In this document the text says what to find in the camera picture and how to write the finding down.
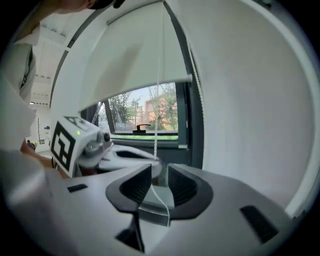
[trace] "white ceiling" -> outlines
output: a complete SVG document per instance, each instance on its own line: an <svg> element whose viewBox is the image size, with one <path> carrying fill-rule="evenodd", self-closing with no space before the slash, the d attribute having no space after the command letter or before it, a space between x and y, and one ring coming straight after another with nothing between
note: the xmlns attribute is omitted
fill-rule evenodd
<svg viewBox="0 0 320 256"><path fill-rule="evenodd" d="M60 59L70 40L93 13L86 9L77 13L48 16L41 22L40 39L33 52L36 57L36 77L31 91L31 102L49 107L53 80Z"/></svg>

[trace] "grass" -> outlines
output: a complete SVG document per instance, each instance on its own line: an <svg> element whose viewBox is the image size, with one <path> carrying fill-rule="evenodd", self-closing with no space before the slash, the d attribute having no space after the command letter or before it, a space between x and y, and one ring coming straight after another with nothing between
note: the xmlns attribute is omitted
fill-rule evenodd
<svg viewBox="0 0 320 256"><path fill-rule="evenodd" d="M156 136L154 135L147 135L147 136L141 136L141 135L116 135L116 134L110 134L110 137L112 139L127 139L127 140L155 140ZM177 140L178 135L158 135L157 139L160 141L172 141Z"/></svg>

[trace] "window pane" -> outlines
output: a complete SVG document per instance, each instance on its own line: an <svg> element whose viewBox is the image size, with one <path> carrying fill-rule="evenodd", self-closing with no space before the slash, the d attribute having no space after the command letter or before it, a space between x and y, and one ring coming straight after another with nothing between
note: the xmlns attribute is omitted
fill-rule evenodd
<svg viewBox="0 0 320 256"><path fill-rule="evenodd" d="M175 83L149 86L109 99L111 117L116 132L131 132L137 125L142 129L154 131L158 113L158 131L178 131L178 111Z"/></svg>
<svg viewBox="0 0 320 256"><path fill-rule="evenodd" d="M110 133L108 121L107 121L107 115L105 110L105 104L102 103L102 106L100 108L99 114L98 114L98 121L99 121L99 128L103 130L104 132Z"/></svg>

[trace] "curved white trim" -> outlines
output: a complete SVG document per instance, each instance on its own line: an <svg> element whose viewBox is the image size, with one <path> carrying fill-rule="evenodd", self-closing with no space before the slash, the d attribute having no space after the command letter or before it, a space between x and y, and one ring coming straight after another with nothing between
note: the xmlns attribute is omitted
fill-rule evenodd
<svg viewBox="0 0 320 256"><path fill-rule="evenodd" d="M271 12L251 0L241 0L246 5L260 13L266 18L284 37L288 45L294 51L299 60L302 70L305 74L306 80L309 84L313 111L314 111L314 141L309 162L305 175L300 183L300 186L286 207L286 213L293 217L297 210L306 201L318 174L320 166L320 83L317 77L316 70L309 59L304 47L293 35L293 33Z"/></svg>

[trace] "roller blind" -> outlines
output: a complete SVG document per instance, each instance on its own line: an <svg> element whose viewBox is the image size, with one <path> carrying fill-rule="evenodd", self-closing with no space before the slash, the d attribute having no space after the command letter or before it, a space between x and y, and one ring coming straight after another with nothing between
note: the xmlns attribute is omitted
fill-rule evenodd
<svg viewBox="0 0 320 256"><path fill-rule="evenodd" d="M162 3L134 10L110 24L93 50L81 85L79 109L120 93L156 85L159 33L160 82L189 81L171 19Z"/></svg>

